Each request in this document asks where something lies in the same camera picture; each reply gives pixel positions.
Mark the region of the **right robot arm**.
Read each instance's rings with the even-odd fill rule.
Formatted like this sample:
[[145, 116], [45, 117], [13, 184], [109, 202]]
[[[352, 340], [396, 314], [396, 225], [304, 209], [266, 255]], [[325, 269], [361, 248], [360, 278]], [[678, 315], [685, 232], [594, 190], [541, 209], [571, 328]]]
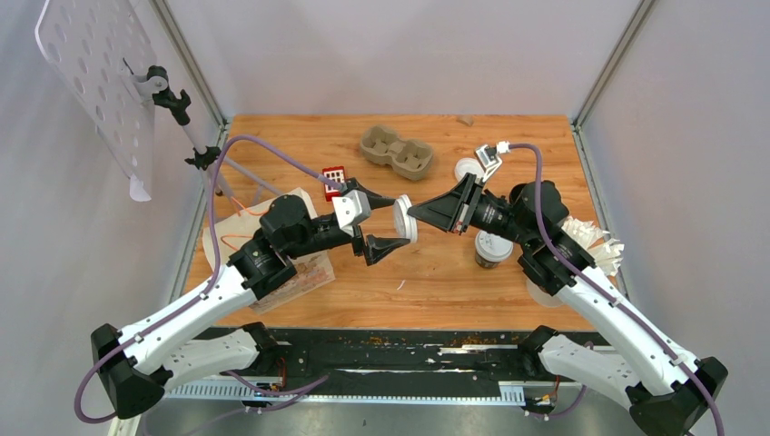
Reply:
[[518, 244], [527, 278], [588, 320], [616, 351], [608, 357], [541, 326], [518, 355], [524, 375], [537, 380], [550, 372], [579, 382], [627, 410], [647, 435], [686, 435], [706, 413], [724, 432], [716, 396], [726, 367], [678, 345], [617, 290], [564, 230], [568, 208], [552, 182], [522, 183], [497, 197], [467, 175], [449, 192], [411, 206], [409, 215], [445, 232], [475, 227]]

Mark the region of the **dark brown plastic cup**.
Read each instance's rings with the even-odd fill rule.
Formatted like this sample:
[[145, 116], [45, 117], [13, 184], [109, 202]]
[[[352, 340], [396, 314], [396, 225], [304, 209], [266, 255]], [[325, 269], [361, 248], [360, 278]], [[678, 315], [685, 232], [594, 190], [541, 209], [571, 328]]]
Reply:
[[501, 263], [501, 260], [488, 259], [487, 257], [483, 256], [481, 253], [475, 253], [474, 259], [479, 267], [485, 268], [485, 269], [496, 268]]

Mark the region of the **white plastic cup lid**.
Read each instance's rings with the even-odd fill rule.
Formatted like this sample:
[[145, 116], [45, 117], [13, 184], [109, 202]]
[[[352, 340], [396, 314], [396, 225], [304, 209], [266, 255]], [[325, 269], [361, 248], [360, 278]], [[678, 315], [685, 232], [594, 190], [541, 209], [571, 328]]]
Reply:
[[479, 231], [474, 239], [476, 253], [488, 259], [507, 260], [514, 252], [514, 244], [500, 236]]

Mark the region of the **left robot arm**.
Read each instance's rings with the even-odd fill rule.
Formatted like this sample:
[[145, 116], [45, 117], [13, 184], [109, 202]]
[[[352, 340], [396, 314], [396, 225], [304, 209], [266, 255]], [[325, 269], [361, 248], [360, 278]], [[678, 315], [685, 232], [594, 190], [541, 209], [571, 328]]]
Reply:
[[228, 260], [213, 252], [212, 275], [205, 282], [138, 322], [96, 328], [89, 374], [98, 376], [114, 417], [141, 415], [175, 388], [218, 372], [271, 373], [279, 353], [258, 322], [218, 340], [197, 337], [224, 316], [277, 292], [297, 275], [295, 260], [349, 245], [373, 265], [416, 240], [406, 195], [380, 196], [349, 179], [332, 206], [332, 213], [313, 217], [299, 195], [274, 198], [253, 236]]

